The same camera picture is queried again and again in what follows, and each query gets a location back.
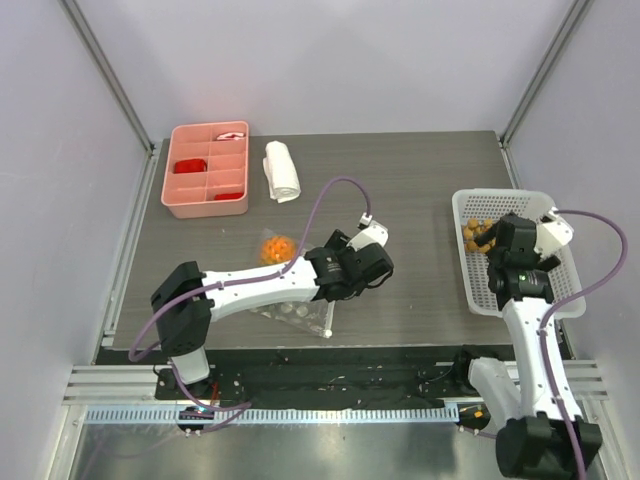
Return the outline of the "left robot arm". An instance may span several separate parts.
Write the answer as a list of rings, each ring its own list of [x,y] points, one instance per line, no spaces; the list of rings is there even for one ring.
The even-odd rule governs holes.
[[[236,272],[201,272],[195,262],[177,267],[155,292],[152,308],[179,388],[193,399],[212,389],[204,348],[210,323],[278,303],[349,300],[377,288],[394,271],[388,239],[388,230],[373,223],[354,238],[336,230],[325,246],[288,263]]]

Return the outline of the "polka dot zip top bag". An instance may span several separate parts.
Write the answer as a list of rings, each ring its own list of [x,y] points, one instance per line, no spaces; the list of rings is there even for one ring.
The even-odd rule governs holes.
[[[274,319],[312,335],[329,339],[333,335],[335,303],[281,302],[250,309],[251,313]]]

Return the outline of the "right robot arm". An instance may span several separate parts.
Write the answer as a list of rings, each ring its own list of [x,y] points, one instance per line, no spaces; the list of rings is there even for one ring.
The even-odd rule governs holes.
[[[469,357],[451,371],[457,391],[479,393],[498,428],[500,473],[518,479],[583,479],[602,445],[598,425],[584,420],[557,342],[549,279],[572,227],[551,209],[539,220],[508,213],[481,234],[488,288],[495,295],[515,355],[518,378],[504,362]]]

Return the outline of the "fake longan bunch with stem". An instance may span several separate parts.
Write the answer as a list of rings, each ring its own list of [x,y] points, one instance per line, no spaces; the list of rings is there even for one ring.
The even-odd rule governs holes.
[[[464,250],[466,253],[482,253],[487,254],[495,245],[496,240],[491,239],[486,244],[480,246],[477,239],[493,225],[492,219],[470,218],[462,227],[461,233],[464,241]]]

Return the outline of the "orange fake pineapple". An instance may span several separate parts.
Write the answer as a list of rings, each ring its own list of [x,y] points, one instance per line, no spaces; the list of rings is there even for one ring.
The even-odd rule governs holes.
[[[259,248],[261,265],[287,263],[296,256],[296,251],[297,244],[292,238],[277,234],[271,230],[263,231],[263,238]]]

